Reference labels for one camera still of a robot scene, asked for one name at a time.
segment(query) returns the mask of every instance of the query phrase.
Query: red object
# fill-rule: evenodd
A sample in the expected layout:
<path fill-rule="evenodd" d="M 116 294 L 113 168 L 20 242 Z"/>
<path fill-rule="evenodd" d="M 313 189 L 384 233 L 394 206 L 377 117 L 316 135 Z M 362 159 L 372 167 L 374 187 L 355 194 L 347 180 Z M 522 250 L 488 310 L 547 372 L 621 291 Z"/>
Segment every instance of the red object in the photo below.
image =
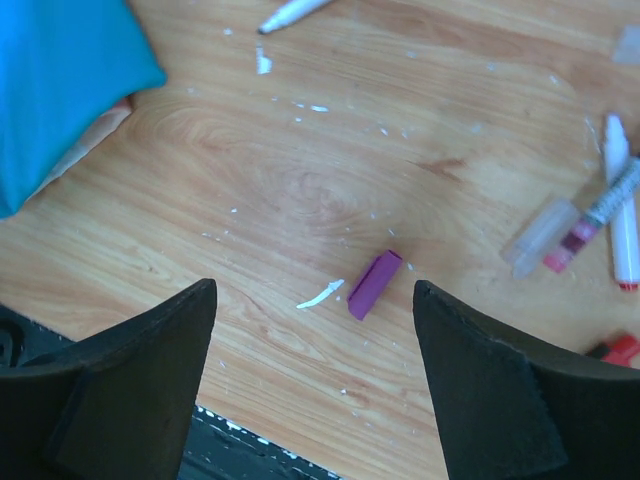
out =
<path fill-rule="evenodd" d="M 600 350 L 603 353 L 603 355 L 598 356 L 603 362 L 620 365 L 622 367 L 631 367 L 632 359 L 640 354 L 640 341 L 633 335 L 625 334 L 615 342 L 604 342 L 600 344 L 599 347 L 594 349 L 594 352 L 596 350 Z"/>
<path fill-rule="evenodd" d="M 637 283 L 619 283 L 620 289 L 624 292 L 637 292 L 638 284 Z"/>

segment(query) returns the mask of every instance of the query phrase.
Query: white shaving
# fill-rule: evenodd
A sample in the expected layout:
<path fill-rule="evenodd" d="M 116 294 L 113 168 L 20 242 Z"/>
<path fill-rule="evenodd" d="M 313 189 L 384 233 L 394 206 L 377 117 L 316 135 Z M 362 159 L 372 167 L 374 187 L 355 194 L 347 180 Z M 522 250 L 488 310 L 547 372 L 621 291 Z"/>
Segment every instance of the white shaving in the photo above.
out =
<path fill-rule="evenodd" d="M 301 303 L 300 305 L 296 306 L 296 308 L 298 309 L 309 308 L 319 304 L 321 301 L 328 298 L 329 295 L 331 295 L 333 292 L 338 290 L 343 283 L 344 283 L 344 279 L 342 278 L 340 280 L 336 280 L 335 282 L 331 282 L 329 285 L 327 285 L 327 288 L 325 288 L 324 291 L 320 293 L 320 295 L 318 295 L 316 298 L 309 300 L 308 302 Z"/>
<path fill-rule="evenodd" d="M 270 58 L 264 56 L 264 49 L 259 43 L 256 44 L 256 73 L 258 75 L 265 75 L 271 72 L 273 61 Z"/>

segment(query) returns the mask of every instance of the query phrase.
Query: marker cap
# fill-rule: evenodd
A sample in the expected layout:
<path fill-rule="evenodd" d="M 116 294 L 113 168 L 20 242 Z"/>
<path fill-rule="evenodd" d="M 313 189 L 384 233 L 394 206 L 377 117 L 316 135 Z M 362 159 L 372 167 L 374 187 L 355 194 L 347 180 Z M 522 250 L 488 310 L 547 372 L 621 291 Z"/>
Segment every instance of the marker cap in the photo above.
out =
<path fill-rule="evenodd" d="M 502 253 L 513 266 L 513 278 L 524 278 L 535 270 L 580 218 L 578 208 L 566 198 L 555 198 Z"/>

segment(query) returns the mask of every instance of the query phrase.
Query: white marker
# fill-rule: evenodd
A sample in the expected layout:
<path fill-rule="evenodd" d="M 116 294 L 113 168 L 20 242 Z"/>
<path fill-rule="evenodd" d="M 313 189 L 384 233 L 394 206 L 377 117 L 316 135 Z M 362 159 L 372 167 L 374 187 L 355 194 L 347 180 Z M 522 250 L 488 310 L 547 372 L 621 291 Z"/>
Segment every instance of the white marker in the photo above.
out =
<path fill-rule="evenodd" d="M 332 0 L 290 0 L 289 3 L 280 7 L 269 20 L 260 26 L 258 33 L 266 35 L 267 33 L 288 27 L 331 1 Z"/>
<path fill-rule="evenodd" d="M 607 117 L 604 142 L 604 161 L 607 183 L 611 185 L 620 176 L 629 162 L 629 142 L 620 119 L 616 115 Z M 629 197 L 611 220 L 611 244 L 613 271 L 620 288 L 627 292 L 638 290 L 640 283 L 640 254 L 636 206 Z"/>

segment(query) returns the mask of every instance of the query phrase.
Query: blue fabric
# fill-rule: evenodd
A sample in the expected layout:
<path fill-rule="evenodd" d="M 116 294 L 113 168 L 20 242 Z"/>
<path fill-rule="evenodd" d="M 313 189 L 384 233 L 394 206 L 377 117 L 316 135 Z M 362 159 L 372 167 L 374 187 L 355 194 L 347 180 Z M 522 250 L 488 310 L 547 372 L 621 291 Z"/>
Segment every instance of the blue fabric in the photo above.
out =
<path fill-rule="evenodd" d="M 124 1 L 0 0 L 0 218 L 102 113 L 165 81 Z"/>

